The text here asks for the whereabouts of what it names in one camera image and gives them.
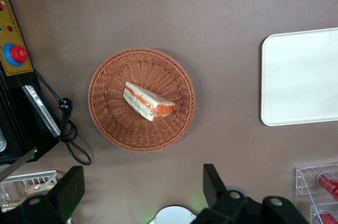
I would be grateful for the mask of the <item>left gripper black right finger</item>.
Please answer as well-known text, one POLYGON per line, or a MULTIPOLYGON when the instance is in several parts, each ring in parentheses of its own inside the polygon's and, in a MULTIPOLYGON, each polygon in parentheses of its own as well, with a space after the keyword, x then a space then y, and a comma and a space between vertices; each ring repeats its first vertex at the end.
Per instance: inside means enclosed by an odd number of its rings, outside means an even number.
POLYGON ((237 189, 228 189, 213 164, 203 165, 203 193, 208 207, 200 223, 264 223, 261 205, 237 189))

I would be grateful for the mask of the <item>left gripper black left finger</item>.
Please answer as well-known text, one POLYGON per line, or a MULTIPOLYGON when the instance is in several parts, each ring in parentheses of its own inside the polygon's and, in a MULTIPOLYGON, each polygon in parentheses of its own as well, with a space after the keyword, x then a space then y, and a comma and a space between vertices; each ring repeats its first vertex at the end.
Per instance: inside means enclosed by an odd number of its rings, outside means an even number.
POLYGON ((73 166, 50 190, 35 193, 1 213, 1 223, 66 223, 85 194, 82 166, 73 166))

